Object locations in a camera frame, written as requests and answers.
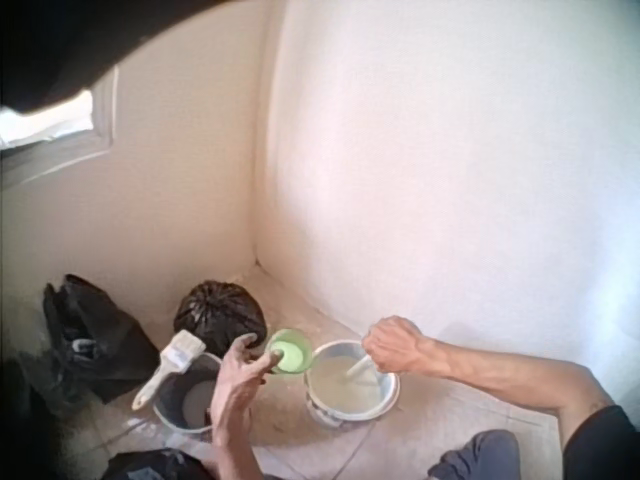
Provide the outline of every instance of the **white wall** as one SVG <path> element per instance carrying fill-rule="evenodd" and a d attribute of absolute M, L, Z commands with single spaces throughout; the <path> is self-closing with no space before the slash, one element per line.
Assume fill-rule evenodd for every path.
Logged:
<path fill-rule="evenodd" d="M 223 5 L 153 39 L 120 65 L 110 154 L 3 192 L 5 320 L 74 272 L 157 321 L 199 281 L 253 265 L 267 18 L 265 2 Z"/>
<path fill-rule="evenodd" d="M 638 383 L 637 4 L 294 1 L 271 41 L 259 262 L 360 332 Z"/>

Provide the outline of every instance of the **stirring stick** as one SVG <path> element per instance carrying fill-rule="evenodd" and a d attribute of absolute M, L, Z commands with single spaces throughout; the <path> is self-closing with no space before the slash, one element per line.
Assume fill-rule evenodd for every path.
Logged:
<path fill-rule="evenodd" d="M 372 361 L 373 360 L 371 360 L 371 357 L 369 355 L 365 355 L 360 360 L 358 360 L 358 363 L 356 363 L 353 367 L 351 367 L 349 370 L 346 371 L 346 373 L 344 374 L 344 377 L 347 380 L 351 380 L 353 377 L 356 377 L 360 373 L 362 373 L 365 367 L 368 366 L 369 362 L 372 362 Z"/>

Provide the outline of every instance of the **green plastic cup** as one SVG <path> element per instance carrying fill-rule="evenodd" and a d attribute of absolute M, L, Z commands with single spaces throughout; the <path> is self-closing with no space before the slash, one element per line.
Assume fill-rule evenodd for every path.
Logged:
<path fill-rule="evenodd" d="M 267 343 L 268 351 L 280 350 L 282 359 L 273 368 L 274 373 L 297 375 L 304 373 L 313 361 L 313 347 L 299 330 L 285 328 L 274 333 Z"/>

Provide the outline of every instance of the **tied garbage bag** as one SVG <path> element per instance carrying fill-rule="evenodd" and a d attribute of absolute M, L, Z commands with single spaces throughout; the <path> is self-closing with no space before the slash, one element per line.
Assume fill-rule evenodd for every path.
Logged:
<path fill-rule="evenodd" d="M 66 275 L 57 292 L 48 284 L 43 308 L 62 369 L 103 403 L 146 382 L 158 367 L 158 349 L 139 323 L 86 280 Z"/>
<path fill-rule="evenodd" d="M 215 480 L 199 460 L 180 450 L 119 453 L 101 480 Z"/>
<path fill-rule="evenodd" d="M 257 347 L 267 337 L 264 314 L 251 294 L 235 283 L 214 280 L 197 285 L 182 300 L 173 328 L 193 333 L 218 358 L 224 357 L 240 335 L 258 335 L 249 348 Z"/>

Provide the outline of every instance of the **window frame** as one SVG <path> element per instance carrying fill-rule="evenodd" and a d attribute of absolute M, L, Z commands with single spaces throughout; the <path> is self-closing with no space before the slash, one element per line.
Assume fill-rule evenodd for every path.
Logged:
<path fill-rule="evenodd" d="M 115 139 L 118 67 L 91 88 L 93 129 L 40 142 L 1 161 L 2 189 L 22 185 L 43 175 L 108 153 Z"/>

